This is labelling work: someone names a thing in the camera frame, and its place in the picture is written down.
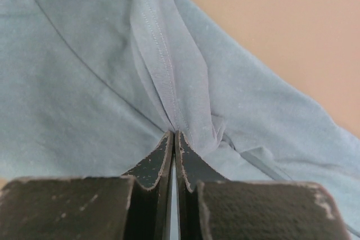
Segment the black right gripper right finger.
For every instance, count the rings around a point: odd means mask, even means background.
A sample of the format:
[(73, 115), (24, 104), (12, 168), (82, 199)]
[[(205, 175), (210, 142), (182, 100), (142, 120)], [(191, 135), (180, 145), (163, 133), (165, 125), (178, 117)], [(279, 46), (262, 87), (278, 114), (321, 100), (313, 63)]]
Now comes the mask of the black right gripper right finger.
[(174, 136), (180, 239), (348, 239), (333, 197), (314, 182), (231, 181)]

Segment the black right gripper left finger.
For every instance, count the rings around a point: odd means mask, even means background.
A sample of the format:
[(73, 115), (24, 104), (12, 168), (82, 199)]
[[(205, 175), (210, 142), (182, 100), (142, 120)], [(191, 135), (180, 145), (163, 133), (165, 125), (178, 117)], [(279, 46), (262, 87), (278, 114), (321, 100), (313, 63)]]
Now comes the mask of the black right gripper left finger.
[(2, 239), (168, 239), (173, 134), (121, 176), (16, 178), (1, 189)]

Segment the blue-grey t-shirt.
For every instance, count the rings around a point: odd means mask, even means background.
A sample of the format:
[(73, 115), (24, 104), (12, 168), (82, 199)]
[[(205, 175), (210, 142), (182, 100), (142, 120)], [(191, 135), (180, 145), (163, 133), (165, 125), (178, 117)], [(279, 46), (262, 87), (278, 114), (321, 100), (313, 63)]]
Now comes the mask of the blue-grey t-shirt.
[(1, 0), (1, 177), (115, 176), (163, 133), (233, 180), (306, 180), (359, 238), (359, 139), (190, 0)]

